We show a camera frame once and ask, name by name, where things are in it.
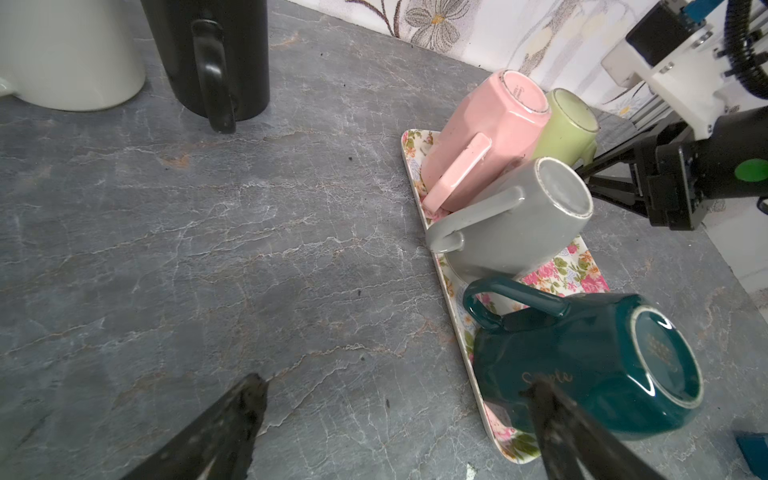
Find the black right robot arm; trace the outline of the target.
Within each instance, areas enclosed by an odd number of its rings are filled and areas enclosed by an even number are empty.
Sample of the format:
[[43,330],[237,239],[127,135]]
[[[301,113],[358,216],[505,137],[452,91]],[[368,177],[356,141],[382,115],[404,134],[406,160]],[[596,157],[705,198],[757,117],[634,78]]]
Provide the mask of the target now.
[[767,5],[660,1],[603,58],[655,99],[636,135],[578,168],[591,194],[692,230],[717,200],[767,208]]

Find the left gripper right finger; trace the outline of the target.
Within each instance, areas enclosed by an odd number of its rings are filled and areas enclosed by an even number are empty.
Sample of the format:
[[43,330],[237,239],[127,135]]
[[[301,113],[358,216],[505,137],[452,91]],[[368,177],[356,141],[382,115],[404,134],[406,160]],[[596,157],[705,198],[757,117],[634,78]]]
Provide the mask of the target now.
[[661,475],[583,410],[552,381],[537,378],[521,392],[547,477],[659,479]]

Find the dark green mug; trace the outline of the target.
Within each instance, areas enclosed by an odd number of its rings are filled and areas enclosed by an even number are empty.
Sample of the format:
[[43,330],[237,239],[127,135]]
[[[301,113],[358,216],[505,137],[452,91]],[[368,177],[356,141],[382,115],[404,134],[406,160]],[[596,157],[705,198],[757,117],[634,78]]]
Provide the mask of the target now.
[[483,400],[533,432],[524,391],[542,378],[621,439],[682,428],[704,393],[700,366],[673,322],[643,296],[566,297],[504,276],[467,286],[478,325],[473,373]]

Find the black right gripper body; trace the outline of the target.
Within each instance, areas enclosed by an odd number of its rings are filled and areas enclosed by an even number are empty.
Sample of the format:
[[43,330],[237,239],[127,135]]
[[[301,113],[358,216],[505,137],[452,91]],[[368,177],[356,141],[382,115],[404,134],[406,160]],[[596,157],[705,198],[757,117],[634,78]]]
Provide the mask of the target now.
[[635,144],[634,179],[650,224],[673,231],[693,231],[711,202],[696,186],[689,128],[653,128]]

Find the white mug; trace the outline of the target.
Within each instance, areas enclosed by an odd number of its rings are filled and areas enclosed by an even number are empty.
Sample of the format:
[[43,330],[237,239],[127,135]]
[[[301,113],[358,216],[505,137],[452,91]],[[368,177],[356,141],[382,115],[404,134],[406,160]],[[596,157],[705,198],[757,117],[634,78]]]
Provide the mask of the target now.
[[3,1],[1,95],[48,109],[120,105],[146,74],[120,1]]

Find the black mug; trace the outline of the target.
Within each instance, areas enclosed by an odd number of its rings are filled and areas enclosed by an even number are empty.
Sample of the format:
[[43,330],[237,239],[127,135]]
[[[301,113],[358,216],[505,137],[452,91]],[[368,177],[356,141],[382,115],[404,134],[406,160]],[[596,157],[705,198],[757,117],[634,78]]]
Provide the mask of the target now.
[[217,133],[270,102],[268,2],[141,2],[176,99]]

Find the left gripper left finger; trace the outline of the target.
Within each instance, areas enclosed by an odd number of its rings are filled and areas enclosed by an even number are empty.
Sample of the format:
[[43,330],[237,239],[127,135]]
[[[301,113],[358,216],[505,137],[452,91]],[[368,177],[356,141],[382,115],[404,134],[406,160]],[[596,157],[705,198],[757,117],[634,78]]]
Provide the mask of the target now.
[[245,479],[267,410],[269,382],[250,373],[126,479]]

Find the light green mug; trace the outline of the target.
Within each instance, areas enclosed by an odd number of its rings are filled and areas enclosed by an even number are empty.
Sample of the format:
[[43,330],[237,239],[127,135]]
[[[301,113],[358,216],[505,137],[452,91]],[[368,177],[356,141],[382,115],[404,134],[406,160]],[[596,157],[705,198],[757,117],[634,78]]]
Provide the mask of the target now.
[[573,167],[593,162],[597,151],[599,123],[590,107],[577,95],[563,88],[546,94],[551,116],[539,136],[534,159],[552,157]]

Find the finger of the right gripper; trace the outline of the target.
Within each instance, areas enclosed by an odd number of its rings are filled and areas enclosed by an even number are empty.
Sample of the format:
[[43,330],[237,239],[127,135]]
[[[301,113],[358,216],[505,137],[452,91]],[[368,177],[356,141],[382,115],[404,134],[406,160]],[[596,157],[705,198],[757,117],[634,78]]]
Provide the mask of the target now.
[[605,171],[617,164],[632,165],[636,162],[636,146],[642,142],[643,136],[636,135],[621,144],[597,156],[588,165],[576,169],[582,179],[588,179],[599,172]]
[[587,185],[593,197],[642,217],[648,217],[645,199],[632,181],[590,179]]

